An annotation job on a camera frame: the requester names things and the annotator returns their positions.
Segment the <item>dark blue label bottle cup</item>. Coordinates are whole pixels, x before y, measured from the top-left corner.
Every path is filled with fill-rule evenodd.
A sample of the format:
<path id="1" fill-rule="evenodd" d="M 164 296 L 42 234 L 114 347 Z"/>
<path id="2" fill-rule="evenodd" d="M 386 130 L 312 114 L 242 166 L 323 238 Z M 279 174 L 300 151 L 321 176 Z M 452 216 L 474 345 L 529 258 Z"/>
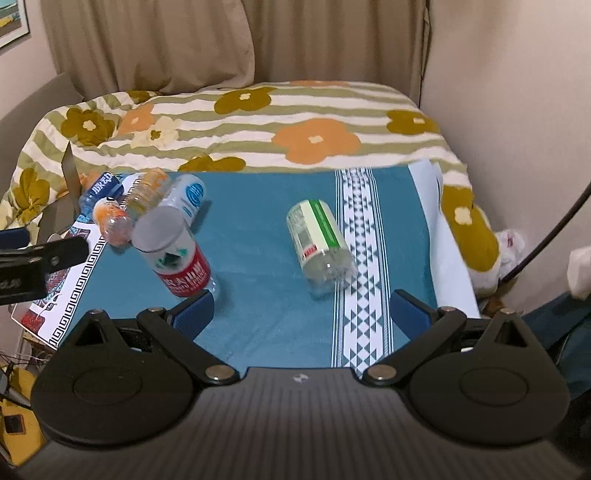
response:
<path id="1" fill-rule="evenodd" d="M 80 213 L 91 217 L 94 206 L 103 198 L 118 200 L 124 193 L 124 187 L 119 179 L 111 172 L 102 172 L 78 200 Z"/>

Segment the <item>white plastic bag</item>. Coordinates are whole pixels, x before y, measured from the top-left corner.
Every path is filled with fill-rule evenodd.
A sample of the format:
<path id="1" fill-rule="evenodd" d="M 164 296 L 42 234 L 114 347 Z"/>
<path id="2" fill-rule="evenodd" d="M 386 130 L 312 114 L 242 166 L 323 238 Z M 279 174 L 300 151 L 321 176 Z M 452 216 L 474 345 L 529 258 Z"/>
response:
<path id="1" fill-rule="evenodd" d="M 515 229 L 506 229 L 495 233 L 500 249 L 499 276 L 504 278 L 525 258 L 526 243 Z"/>

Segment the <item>white blue label bottle cup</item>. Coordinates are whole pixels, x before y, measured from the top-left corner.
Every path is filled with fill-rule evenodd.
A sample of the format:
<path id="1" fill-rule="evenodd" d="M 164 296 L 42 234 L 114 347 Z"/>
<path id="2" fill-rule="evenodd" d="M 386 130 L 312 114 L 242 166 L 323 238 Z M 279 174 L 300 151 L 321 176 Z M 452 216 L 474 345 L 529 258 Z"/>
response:
<path id="1" fill-rule="evenodd" d="M 169 206 L 178 210 L 185 224 L 191 227 L 205 199 L 205 184 L 193 174 L 181 174 L 160 201 L 160 206 Z"/>

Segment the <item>blue patterned cloth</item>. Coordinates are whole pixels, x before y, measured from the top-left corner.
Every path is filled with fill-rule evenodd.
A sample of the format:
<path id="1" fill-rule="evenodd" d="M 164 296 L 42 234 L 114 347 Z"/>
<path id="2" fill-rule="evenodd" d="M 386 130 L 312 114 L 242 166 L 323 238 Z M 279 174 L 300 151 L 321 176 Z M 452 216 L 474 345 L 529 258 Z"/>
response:
<path id="1" fill-rule="evenodd" d="M 432 308 L 478 311 L 467 266 L 444 217 L 443 178 L 428 161 L 321 173 L 200 173 L 205 199 L 190 230 L 216 283 L 211 323 L 194 339 L 239 370 L 349 367 L 363 371 L 408 343 L 390 299 L 402 289 Z M 301 272 L 287 213 L 325 201 L 356 263 L 345 289 L 315 297 Z M 56 350 L 93 308 L 114 318 L 169 308 L 173 295 L 132 246 L 113 247 L 92 216 L 66 231 L 84 263 L 51 274 L 46 297 L 10 315 Z"/>

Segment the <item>black device on left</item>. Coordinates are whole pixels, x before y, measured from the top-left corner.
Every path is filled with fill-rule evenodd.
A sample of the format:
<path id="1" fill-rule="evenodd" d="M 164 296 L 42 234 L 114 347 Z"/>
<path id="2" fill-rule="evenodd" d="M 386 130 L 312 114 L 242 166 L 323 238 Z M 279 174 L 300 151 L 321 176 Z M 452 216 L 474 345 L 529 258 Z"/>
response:
<path id="1" fill-rule="evenodd" d="M 1 305 L 42 299 L 48 294 L 47 278 L 54 272 L 84 263 L 87 241 L 79 236 L 27 246 L 26 228 L 1 232 Z"/>

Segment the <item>red label bottle cup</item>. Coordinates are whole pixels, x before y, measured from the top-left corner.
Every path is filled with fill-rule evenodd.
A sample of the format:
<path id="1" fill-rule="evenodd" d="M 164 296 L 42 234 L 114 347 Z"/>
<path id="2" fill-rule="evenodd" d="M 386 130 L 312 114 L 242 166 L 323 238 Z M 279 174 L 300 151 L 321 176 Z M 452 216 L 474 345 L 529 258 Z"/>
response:
<path id="1" fill-rule="evenodd" d="M 185 298 L 201 290 L 215 294 L 211 266 L 177 209 L 157 206 L 141 216 L 131 244 L 173 295 Z"/>

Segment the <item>floral striped duvet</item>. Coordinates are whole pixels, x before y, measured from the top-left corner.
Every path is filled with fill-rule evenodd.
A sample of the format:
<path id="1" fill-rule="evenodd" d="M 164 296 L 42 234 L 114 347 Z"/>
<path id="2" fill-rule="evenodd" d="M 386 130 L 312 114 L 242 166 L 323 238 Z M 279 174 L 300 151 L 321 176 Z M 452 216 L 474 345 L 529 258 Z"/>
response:
<path id="1" fill-rule="evenodd" d="M 427 159 L 443 174 L 443 212 L 475 292 L 497 288 L 501 250 L 439 126 L 398 90 L 366 82 L 291 81 L 163 95 L 129 90 L 48 109 L 4 176 L 1 225 L 36 232 L 67 191 L 62 169 L 131 173 L 391 167 Z"/>

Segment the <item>framed picture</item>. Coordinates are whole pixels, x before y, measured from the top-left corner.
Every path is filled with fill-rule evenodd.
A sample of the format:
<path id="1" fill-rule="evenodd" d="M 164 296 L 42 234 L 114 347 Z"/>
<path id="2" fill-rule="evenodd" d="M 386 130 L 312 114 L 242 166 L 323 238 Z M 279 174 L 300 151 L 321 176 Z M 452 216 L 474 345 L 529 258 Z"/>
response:
<path id="1" fill-rule="evenodd" d="M 0 48 L 30 33 L 24 0 L 0 0 Z"/>

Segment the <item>grey cardboard flap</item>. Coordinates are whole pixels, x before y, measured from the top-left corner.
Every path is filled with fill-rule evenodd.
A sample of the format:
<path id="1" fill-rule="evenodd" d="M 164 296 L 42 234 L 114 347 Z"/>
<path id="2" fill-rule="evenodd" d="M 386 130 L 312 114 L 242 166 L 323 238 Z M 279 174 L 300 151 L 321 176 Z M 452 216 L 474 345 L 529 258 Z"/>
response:
<path id="1" fill-rule="evenodd" d="M 39 222 L 37 243 L 47 242 L 53 234 L 64 234 L 80 213 L 78 200 L 82 187 L 70 145 L 66 148 L 61 168 L 66 193 L 44 210 Z"/>

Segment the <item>grey headboard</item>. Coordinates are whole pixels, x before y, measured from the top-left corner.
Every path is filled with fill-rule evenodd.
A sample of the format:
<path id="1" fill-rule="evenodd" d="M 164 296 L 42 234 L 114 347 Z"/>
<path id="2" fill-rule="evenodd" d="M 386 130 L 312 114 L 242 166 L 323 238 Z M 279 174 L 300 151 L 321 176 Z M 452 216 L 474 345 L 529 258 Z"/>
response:
<path id="1" fill-rule="evenodd" d="M 66 73 L 29 95 L 1 119 L 1 193 L 5 193 L 18 156 L 37 123 L 50 111 L 80 103 L 83 96 Z"/>

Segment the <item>yellow box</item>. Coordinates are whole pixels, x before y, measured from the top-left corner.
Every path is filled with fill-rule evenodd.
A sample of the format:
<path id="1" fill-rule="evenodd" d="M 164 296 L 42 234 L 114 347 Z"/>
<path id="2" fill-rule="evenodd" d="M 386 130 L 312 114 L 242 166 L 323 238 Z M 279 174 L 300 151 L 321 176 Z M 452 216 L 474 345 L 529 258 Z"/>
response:
<path id="1" fill-rule="evenodd" d="M 20 466 L 45 444 L 30 397 L 36 377 L 13 363 L 1 366 L 1 455 Z"/>

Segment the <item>green label bottle cup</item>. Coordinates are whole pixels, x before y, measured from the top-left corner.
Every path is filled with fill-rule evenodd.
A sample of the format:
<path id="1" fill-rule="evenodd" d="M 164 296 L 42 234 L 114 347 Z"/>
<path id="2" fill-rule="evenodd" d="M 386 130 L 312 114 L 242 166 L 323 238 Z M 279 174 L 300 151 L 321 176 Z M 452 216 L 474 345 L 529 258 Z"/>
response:
<path id="1" fill-rule="evenodd" d="M 295 204 L 287 213 L 287 229 L 312 295 L 322 297 L 353 283 L 353 254 L 325 201 Z"/>

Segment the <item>yellow orange label bottle cup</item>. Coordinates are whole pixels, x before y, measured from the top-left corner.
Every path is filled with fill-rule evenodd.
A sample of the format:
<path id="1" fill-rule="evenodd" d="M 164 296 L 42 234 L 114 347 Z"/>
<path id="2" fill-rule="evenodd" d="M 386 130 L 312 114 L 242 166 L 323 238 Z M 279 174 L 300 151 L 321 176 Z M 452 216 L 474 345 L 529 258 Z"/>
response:
<path id="1" fill-rule="evenodd" d="M 137 221 L 161 202 L 169 191 L 170 185 L 169 175 L 160 168 L 142 172 L 123 201 L 126 213 L 133 221 Z"/>

